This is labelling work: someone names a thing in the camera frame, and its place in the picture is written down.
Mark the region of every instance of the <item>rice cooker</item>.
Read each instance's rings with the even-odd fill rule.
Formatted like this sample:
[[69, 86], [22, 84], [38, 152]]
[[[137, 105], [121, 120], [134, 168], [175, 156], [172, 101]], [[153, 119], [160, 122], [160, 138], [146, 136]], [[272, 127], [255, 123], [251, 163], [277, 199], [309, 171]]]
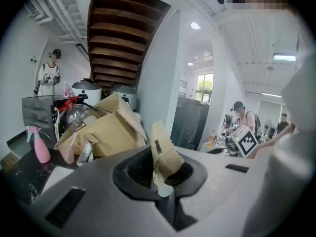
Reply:
[[102, 88], [88, 78], [75, 82], [71, 88], [76, 96], [79, 94], [86, 94], [88, 99], [85, 99], [84, 102], [87, 104], [95, 105], [101, 100]]
[[121, 86], [115, 88], [111, 91], [111, 94], [117, 93], [122, 99], [125, 100], [130, 106], [132, 110], [135, 110], [137, 107], [137, 90], [128, 87], [128, 86]]

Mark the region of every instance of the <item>cardboard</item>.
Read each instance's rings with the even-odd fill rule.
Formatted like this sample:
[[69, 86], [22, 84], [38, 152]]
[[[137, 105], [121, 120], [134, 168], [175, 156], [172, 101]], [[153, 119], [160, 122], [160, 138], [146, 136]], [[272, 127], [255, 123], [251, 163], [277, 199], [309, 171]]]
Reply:
[[[129, 105], [117, 93], [110, 95], [95, 105], [108, 115], [91, 112], [98, 120], [77, 132], [73, 149], [75, 155], [80, 155], [84, 147], [84, 136], [93, 135], [98, 141], [93, 145], [93, 156], [111, 156], [122, 151], [145, 145], [146, 134]], [[55, 149], [59, 151], [69, 148], [72, 142], [71, 129], [61, 136]]]

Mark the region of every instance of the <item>counter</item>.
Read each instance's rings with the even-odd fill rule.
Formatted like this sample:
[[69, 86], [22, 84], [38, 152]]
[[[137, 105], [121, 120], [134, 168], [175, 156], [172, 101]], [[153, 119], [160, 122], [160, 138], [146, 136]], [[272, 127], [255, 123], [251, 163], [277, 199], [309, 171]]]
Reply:
[[50, 174], [56, 166], [70, 169], [78, 167], [76, 161], [72, 164], [67, 164], [59, 151], [48, 150], [51, 156], [49, 162], [40, 163], [32, 149], [17, 162], [5, 179], [16, 199], [26, 205], [32, 204], [41, 194]]

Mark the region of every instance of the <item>person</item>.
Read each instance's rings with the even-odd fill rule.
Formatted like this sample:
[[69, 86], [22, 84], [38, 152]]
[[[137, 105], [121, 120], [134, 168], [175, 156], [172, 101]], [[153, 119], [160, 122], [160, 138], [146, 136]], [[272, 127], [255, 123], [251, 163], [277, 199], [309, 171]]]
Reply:
[[277, 124], [277, 127], [276, 127], [276, 131], [274, 133], [274, 136], [276, 134], [279, 134], [281, 133], [288, 125], [289, 123], [286, 121], [286, 118], [287, 118], [287, 114], [286, 113], [283, 113], [281, 115], [281, 122], [279, 124]]
[[249, 129], [255, 133], [256, 129], [256, 117], [255, 115], [247, 110], [247, 108], [243, 105], [241, 101], [237, 101], [234, 103], [233, 110], [236, 113], [239, 113], [240, 124], [248, 126]]
[[55, 85], [60, 82], [59, 67], [56, 65], [56, 61], [60, 58], [61, 51], [55, 49], [50, 56], [50, 61], [40, 68], [38, 83], [34, 90], [36, 96], [39, 91], [41, 96], [55, 95]]

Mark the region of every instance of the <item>vent slot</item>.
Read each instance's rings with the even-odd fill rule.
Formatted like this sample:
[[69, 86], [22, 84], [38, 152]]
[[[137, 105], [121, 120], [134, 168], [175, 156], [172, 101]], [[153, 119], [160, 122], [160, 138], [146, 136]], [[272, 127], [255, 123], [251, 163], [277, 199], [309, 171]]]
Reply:
[[45, 220], [62, 229], [84, 194], [84, 190], [72, 188], [46, 216]]

